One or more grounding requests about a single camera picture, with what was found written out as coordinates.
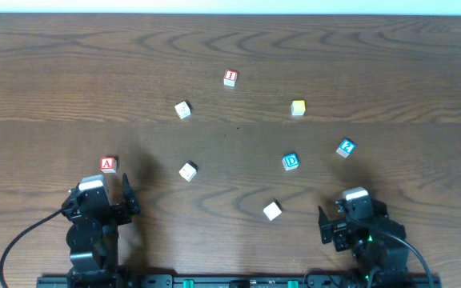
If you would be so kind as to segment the red letter A block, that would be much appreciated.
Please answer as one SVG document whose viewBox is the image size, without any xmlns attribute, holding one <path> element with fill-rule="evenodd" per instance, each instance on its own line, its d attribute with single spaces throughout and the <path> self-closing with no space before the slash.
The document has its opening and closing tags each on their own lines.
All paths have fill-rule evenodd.
<svg viewBox="0 0 461 288">
<path fill-rule="evenodd" d="M 99 168 L 103 173 L 116 173 L 118 170 L 118 162 L 116 158 L 113 157 L 101 158 Z"/>
</svg>

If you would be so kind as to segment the blue number 2 block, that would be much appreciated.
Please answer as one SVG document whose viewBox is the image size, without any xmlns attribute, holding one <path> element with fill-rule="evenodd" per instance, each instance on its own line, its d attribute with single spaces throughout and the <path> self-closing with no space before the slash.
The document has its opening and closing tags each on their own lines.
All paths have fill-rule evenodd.
<svg viewBox="0 0 461 288">
<path fill-rule="evenodd" d="M 339 144 L 338 148 L 336 149 L 336 153 L 344 158 L 350 156 L 356 145 L 350 139 L 343 139 L 343 141 Z"/>
</svg>

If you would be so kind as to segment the red letter I block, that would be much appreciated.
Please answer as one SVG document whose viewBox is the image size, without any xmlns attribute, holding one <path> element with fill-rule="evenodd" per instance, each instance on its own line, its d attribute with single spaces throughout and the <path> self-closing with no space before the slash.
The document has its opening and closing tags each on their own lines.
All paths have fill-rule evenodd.
<svg viewBox="0 0 461 288">
<path fill-rule="evenodd" d="M 223 84 L 225 86 L 234 87 L 238 79 L 238 72 L 236 70 L 226 70 L 223 76 Z"/>
</svg>

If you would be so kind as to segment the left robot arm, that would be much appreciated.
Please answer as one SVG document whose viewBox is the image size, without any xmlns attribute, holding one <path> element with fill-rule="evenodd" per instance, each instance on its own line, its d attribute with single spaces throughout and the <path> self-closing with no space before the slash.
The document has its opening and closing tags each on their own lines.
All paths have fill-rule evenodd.
<svg viewBox="0 0 461 288">
<path fill-rule="evenodd" d="M 128 177 L 122 176 L 123 201 L 111 205 L 101 174 L 84 178 L 62 204 L 72 226 L 67 231 L 73 267 L 66 285 L 75 288 L 137 287 L 134 272 L 118 264 L 118 227 L 131 223 L 141 208 Z"/>
</svg>

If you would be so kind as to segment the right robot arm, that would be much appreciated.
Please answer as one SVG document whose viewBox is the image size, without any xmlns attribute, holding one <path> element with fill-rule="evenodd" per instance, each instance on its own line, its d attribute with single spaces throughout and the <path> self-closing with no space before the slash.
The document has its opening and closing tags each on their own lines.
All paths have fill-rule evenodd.
<svg viewBox="0 0 461 288">
<path fill-rule="evenodd" d="M 350 250 L 359 268 L 343 275 L 337 287 L 386 287 L 407 284 L 409 249 L 401 243 L 406 238 L 403 225 L 391 221 L 387 205 L 366 196 L 339 199 L 342 218 L 330 220 L 319 208 L 322 243 L 332 242 L 335 250 Z"/>
</svg>

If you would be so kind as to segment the plain white block lower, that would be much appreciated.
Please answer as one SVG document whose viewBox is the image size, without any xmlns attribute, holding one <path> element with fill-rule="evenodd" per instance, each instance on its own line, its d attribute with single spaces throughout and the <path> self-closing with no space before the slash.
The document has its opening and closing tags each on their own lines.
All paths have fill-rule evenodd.
<svg viewBox="0 0 461 288">
<path fill-rule="evenodd" d="M 281 206 L 276 202 L 273 201 L 268 206 L 263 209 L 263 213 L 266 215 L 269 221 L 273 221 L 283 212 Z"/>
</svg>

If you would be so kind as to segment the white block centre left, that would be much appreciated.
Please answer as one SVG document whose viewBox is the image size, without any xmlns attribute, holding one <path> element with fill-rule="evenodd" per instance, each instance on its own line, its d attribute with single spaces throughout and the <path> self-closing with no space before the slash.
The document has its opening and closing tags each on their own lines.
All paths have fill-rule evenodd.
<svg viewBox="0 0 461 288">
<path fill-rule="evenodd" d="M 185 179 L 187 182 L 190 182 L 198 173 L 198 167 L 193 162 L 187 162 L 180 169 L 179 175 Z"/>
</svg>

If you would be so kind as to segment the blue letter D block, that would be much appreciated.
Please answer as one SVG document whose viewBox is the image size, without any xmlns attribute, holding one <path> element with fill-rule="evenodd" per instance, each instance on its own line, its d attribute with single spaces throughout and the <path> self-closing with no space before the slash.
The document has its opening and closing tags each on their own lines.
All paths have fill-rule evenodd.
<svg viewBox="0 0 461 288">
<path fill-rule="evenodd" d="M 283 167 L 285 171 L 293 170 L 299 167 L 299 158 L 296 153 L 283 156 Z"/>
</svg>

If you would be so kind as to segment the white block upper left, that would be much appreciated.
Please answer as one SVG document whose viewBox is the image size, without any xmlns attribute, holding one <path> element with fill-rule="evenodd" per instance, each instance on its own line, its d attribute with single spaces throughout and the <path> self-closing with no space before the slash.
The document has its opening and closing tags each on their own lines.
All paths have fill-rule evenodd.
<svg viewBox="0 0 461 288">
<path fill-rule="evenodd" d="M 174 109 L 180 119 L 184 119 L 191 116 L 191 108 L 186 101 L 180 102 L 179 104 L 175 105 Z"/>
</svg>

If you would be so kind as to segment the yellow wooden block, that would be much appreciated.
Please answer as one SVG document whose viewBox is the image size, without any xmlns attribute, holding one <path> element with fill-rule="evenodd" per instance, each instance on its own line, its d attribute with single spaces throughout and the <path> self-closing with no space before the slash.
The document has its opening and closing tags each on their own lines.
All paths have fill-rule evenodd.
<svg viewBox="0 0 461 288">
<path fill-rule="evenodd" d="M 304 100 L 294 100 L 291 103 L 291 115 L 303 116 L 306 112 L 306 103 Z"/>
</svg>

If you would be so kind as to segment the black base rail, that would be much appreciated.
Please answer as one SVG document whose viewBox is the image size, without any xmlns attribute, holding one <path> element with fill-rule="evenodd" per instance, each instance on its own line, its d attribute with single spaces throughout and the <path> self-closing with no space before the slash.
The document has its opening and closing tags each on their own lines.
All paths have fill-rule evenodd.
<svg viewBox="0 0 461 288">
<path fill-rule="evenodd" d="M 139 287 L 139 288 L 330 288 L 330 287 L 367 287 L 366 277 L 359 284 L 341 281 L 341 275 L 331 275 L 332 280 L 325 274 L 308 274 L 304 277 L 199 277 L 186 276 L 174 277 L 169 274 L 148 274 L 121 283 L 95 283 L 87 282 L 70 284 L 64 277 L 40 277 L 37 279 L 37 288 L 67 288 L 67 287 Z M 414 277 L 401 284 L 380 284 L 376 282 L 371 287 L 418 287 L 427 288 L 426 277 Z"/>
</svg>

